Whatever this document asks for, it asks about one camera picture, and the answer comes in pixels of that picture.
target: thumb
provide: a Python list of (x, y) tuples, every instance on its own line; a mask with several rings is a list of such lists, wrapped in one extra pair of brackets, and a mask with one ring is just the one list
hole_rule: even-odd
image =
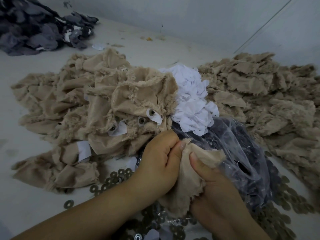
[(179, 141), (176, 143), (176, 145), (170, 150), (168, 154), (168, 162), (167, 162), (167, 168), (172, 169), (179, 169), (182, 151), (186, 146), (186, 142)]
[(197, 155), (194, 152), (191, 152), (189, 155), (191, 167), (196, 171), (196, 173), (202, 177), (205, 181), (215, 181), (217, 173), (219, 173), (219, 169), (214, 168), (211, 169), (207, 165), (205, 165), (202, 161), (200, 161)]

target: dark fabric scrap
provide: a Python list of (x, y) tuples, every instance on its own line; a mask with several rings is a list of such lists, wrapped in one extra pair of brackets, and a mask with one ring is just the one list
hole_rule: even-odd
[(96, 17), (77, 12), (60, 17), (38, 0), (0, 0), (0, 49), (9, 56), (35, 55), (67, 44), (84, 49)]

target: hand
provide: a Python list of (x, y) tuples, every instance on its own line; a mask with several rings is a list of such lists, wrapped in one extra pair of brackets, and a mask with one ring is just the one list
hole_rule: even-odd
[(185, 146), (172, 130), (160, 133), (146, 145), (140, 165), (130, 179), (132, 186), (143, 195), (146, 206), (174, 186)]
[(189, 156), (192, 168), (206, 181), (204, 193), (194, 199), (194, 217), (219, 239), (270, 239), (252, 219), (238, 190), (217, 168)]

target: left hand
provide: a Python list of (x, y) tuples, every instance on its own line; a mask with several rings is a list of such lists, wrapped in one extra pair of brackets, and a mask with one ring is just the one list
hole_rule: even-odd
[(178, 178), (185, 142), (172, 130), (154, 137), (144, 149), (140, 165), (129, 181), (146, 205), (165, 195)]

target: fingernail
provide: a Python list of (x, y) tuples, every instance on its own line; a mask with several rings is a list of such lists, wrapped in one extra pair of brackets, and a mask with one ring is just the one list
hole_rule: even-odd
[(180, 144), (180, 150), (183, 151), (183, 149), (186, 147), (186, 142), (182, 141)]
[(197, 157), (197, 155), (196, 155), (194, 152), (191, 152), (191, 153), (190, 153), (190, 157), (191, 157), (193, 160), (198, 160), (198, 157)]

